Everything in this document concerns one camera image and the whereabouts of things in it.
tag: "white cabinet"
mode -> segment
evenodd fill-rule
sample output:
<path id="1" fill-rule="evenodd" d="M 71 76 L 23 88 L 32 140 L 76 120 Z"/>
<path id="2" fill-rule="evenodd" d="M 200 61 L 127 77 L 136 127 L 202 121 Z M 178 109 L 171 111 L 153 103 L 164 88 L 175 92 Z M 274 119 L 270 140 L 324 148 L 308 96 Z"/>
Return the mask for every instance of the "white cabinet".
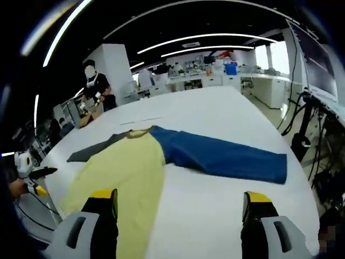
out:
<path id="1" fill-rule="evenodd" d="M 237 91 L 241 92 L 241 77 L 240 76 L 222 76 L 223 86 L 232 86 Z"/>
<path id="2" fill-rule="evenodd" d="M 203 87 L 222 86 L 222 78 L 219 76 L 204 77 L 201 79 Z"/>
<path id="3" fill-rule="evenodd" d="M 287 81 L 279 79 L 253 78 L 253 95 L 269 108 L 280 109 L 284 102 Z"/>
<path id="4" fill-rule="evenodd" d="M 165 85 L 150 88 L 150 96 L 159 96 L 160 94 L 169 93 Z"/>

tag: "blue sleeve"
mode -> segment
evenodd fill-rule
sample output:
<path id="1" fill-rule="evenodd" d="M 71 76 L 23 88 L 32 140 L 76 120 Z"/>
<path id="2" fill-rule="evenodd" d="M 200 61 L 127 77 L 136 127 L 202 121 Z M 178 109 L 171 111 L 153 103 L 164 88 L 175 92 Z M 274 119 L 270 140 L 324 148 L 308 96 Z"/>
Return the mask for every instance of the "blue sleeve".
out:
<path id="1" fill-rule="evenodd" d="M 206 174 L 284 184 L 286 154 L 275 154 L 224 140 L 155 127 L 166 163 Z"/>

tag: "white table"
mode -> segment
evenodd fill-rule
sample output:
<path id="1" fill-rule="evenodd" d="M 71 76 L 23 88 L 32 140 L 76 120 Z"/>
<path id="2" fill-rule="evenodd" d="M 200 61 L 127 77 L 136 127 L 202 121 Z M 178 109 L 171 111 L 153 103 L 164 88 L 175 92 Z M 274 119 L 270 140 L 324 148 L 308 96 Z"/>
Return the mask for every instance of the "white table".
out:
<path id="1" fill-rule="evenodd" d="M 276 185 L 165 166 L 147 258 L 241 258 L 243 197 L 248 190 L 272 199 L 278 213 L 289 217 L 305 234 L 311 253 L 318 252 L 318 211 L 298 160 L 269 120 L 232 87 L 208 87 L 139 100 L 108 111 L 68 134 L 43 161 L 43 165 L 58 168 L 46 178 L 46 185 L 63 218 L 60 199 L 84 164 L 67 163 L 66 159 L 113 133 L 152 124 L 286 153 L 288 174 L 284 185 Z"/>

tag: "gray cloth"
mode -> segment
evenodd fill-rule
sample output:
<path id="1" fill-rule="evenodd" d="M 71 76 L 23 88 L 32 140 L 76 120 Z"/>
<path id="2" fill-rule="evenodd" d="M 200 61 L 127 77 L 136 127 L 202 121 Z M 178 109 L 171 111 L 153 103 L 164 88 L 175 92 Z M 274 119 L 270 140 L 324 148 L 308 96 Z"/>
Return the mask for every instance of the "gray cloth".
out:
<path id="1" fill-rule="evenodd" d="M 127 135 L 127 132 L 122 132 L 120 134 L 113 134 L 108 140 L 97 143 L 93 146 L 89 146 L 80 151 L 74 152 L 70 158 L 67 159 L 67 162 L 87 162 L 90 157 L 96 155 L 97 153 L 103 151 L 110 145 L 118 142 Z"/>

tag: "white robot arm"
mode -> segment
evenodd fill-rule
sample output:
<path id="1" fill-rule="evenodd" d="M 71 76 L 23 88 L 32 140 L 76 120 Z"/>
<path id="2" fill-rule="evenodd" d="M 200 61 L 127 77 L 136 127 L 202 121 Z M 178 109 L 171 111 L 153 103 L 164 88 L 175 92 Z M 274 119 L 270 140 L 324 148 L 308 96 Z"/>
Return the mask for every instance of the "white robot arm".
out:
<path id="1" fill-rule="evenodd" d="M 27 185 L 27 189 L 30 193 L 37 194 L 39 196 L 47 196 L 48 192 L 34 182 L 39 178 L 52 174 L 57 171 L 54 167 L 33 167 L 32 157 L 29 151 L 15 153 L 15 165 L 18 170 L 19 178 L 22 178 Z"/>

